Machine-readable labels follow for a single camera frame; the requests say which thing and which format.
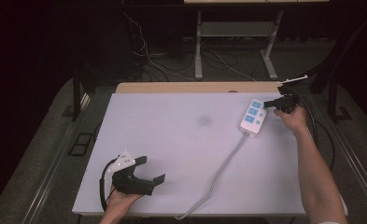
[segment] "white cable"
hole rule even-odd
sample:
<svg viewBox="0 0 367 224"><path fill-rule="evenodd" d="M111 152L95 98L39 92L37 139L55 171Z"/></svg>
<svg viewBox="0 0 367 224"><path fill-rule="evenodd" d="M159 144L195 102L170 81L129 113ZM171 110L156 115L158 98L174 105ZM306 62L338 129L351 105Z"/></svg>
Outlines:
<svg viewBox="0 0 367 224"><path fill-rule="evenodd" d="M208 193L204 196L203 199L201 199L200 201L198 201L198 203L196 203L191 209L189 209L189 211L187 211L184 215L180 216L180 217L175 217L175 219L177 220L181 220L183 218L185 218L186 216L188 216L192 211L194 211L195 209L197 209L201 204L203 204L206 200L208 200L210 198L210 196L212 195L212 191L213 188L215 187L216 181L218 180L219 176L221 175L221 173L223 172L224 168L226 168L227 164L230 162L230 160L232 159L232 157L235 155L235 153L239 150L239 148L242 146L242 144L244 144L245 139L249 136L249 133L245 133L244 137L242 137L241 141L238 143L238 145L235 147L235 149L230 153L229 157L227 157L227 159L224 161L224 163L219 167L218 171L215 174L215 177L213 177L212 180L212 184L210 186L210 189L208 191Z"/></svg>
<svg viewBox="0 0 367 224"><path fill-rule="evenodd" d="M131 19L125 12L123 12L123 14L125 15L126 18L128 18L128 20L130 20L133 24L135 24L137 27L139 27L139 33L140 33L140 35L142 37L142 40L143 40L143 47L142 47L142 49L145 49L145 53L146 53L146 56L148 56L148 61L149 62L151 62L154 66L156 66L158 69L160 69L164 73L171 74L171 75L178 76L178 77L183 77L186 80L196 81L193 78L185 77L185 76L183 76L183 75L181 75L179 73L173 73L173 72L166 71L166 70L162 69L159 65L157 65L155 62L153 62L151 60L150 56L148 55L148 43L146 42L145 38L143 37L142 27L139 24L137 24L133 19Z"/></svg>
<svg viewBox="0 0 367 224"><path fill-rule="evenodd" d="M248 76L248 75L245 75L245 74L243 74L243 73L241 73L241 72L238 72L238 71L236 71L235 69L233 69L233 68L231 68L214 50L210 50L212 53L214 53L216 56L218 56L220 59L221 59L221 61L228 67L228 68L230 68L232 71L234 71L235 73L238 73L238 74L240 74L240 75L242 75L242 76L244 76L244 77L248 77L248 78L250 78L250 79L252 79L253 81L258 81L258 80L256 80L256 79L254 79L253 77L250 77L250 76Z"/></svg>

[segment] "person's right arm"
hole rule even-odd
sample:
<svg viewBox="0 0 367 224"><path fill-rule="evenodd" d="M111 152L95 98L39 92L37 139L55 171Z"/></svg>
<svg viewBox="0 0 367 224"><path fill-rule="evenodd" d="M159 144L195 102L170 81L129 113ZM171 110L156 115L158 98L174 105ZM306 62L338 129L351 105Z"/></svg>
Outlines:
<svg viewBox="0 0 367 224"><path fill-rule="evenodd" d="M296 106L291 114L275 110L297 140L302 203L310 223L333 221L345 224L346 216L332 173L308 131L305 110Z"/></svg>

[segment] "dark background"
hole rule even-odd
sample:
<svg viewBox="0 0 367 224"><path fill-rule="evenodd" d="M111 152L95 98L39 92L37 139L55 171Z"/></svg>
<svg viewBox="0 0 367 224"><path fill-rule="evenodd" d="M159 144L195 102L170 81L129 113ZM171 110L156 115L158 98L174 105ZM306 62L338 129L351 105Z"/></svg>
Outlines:
<svg viewBox="0 0 367 224"><path fill-rule="evenodd" d="M135 16L149 44L172 54L179 53L182 36L195 36L195 11L144 10ZM229 17L228 12L210 13L211 19ZM278 38L326 37L344 42L366 18L364 0L331 1L317 10L311 5L290 7ZM127 21L116 9L64 8L53 1L0 1L0 193L56 93L75 70L86 91L135 79L131 48L137 47L137 36L128 35L127 30ZM367 24L336 74L367 113Z"/></svg>

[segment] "hand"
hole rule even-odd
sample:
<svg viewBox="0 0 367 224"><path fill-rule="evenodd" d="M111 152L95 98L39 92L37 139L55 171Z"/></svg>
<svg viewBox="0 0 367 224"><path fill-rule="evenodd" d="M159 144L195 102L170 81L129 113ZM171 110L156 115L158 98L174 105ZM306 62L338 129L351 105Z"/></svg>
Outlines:
<svg viewBox="0 0 367 224"><path fill-rule="evenodd" d="M274 110L274 113L280 118L282 118L284 124L289 129L291 129L293 133L297 133L301 130L307 129L305 120L306 118L305 109L298 105L294 108L294 111L291 112L290 114L286 114L278 109Z"/></svg>
<svg viewBox="0 0 367 224"><path fill-rule="evenodd" d="M128 213L131 206L143 195L125 194L118 192L112 186L112 193L108 200L107 209L100 223L118 224Z"/></svg>

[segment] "person's right hand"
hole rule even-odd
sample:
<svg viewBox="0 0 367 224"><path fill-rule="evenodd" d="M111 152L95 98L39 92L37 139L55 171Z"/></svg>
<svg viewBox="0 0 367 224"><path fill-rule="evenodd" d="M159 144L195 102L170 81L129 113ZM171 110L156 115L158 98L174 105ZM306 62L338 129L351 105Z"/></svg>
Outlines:
<svg viewBox="0 0 367 224"><path fill-rule="evenodd" d="M290 114L284 113L281 110L274 110L274 113L279 116L280 118L282 118L284 124L293 131L293 133L297 133L301 130L306 130L307 129L307 125L306 125L306 113L305 113L305 109L300 107L300 106L296 106L294 108L294 111L291 112Z"/></svg>

